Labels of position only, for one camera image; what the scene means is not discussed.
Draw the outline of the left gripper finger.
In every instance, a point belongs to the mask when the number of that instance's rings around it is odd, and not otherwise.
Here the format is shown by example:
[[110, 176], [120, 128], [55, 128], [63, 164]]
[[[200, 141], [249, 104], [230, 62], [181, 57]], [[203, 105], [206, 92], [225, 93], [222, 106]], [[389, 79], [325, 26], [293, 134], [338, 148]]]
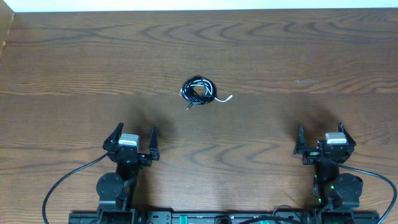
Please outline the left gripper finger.
[[119, 139], [122, 135], [123, 123], [119, 123], [115, 130], [106, 138], [103, 149], [108, 152], [116, 152], [119, 149]]
[[149, 143], [150, 156], [152, 160], [158, 161], [160, 159], [159, 146], [157, 142], [157, 127], [153, 126], [150, 143]]

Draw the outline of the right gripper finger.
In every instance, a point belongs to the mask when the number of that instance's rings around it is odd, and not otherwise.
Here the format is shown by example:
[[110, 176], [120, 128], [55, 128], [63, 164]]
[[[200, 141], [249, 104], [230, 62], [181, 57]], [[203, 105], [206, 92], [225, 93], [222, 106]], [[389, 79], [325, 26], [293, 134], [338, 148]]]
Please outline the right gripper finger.
[[303, 126], [299, 126], [298, 130], [298, 138], [295, 143], [294, 147], [294, 154], [303, 154], [307, 150], [306, 147], [306, 142], [305, 142], [305, 137], [304, 137], [304, 131], [303, 131]]
[[349, 144], [351, 146], [356, 146], [356, 142], [351, 137], [351, 135], [347, 132], [346, 128], [344, 127], [344, 124], [341, 121], [338, 122], [338, 132], [343, 133], [345, 135], [347, 144]]

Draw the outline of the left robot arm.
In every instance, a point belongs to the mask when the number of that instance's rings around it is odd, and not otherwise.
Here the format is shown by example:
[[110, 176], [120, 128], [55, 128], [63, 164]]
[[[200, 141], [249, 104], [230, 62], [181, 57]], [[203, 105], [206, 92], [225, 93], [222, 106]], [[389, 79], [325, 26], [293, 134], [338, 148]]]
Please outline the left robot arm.
[[139, 136], [123, 133], [123, 123], [106, 138], [103, 149], [107, 157], [116, 163], [116, 171], [100, 177], [96, 184], [99, 195], [97, 223], [147, 223], [148, 217], [140, 208], [132, 205], [139, 172], [160, 159], [157, 128], [153, 127], [149, 153], [139, 152]]

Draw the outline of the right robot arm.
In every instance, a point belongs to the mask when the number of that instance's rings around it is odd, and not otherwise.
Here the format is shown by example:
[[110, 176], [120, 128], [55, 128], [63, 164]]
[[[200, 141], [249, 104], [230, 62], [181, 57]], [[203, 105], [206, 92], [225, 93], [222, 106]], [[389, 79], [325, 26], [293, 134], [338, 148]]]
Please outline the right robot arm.
[[302, 164], [315, 166], [313, 194], [319, 202], [303, 214], [303, 223], [354, 223], [353, 210], [360, 205], [363, 181], [353, 174], [342, 174], [340, 165], [349, 159], [355, 146], [341, 122], [337, 132], [326, 133], [314, 147], [307, 145], [303, 126], [299, 126], [294, 154], [302, 156]]

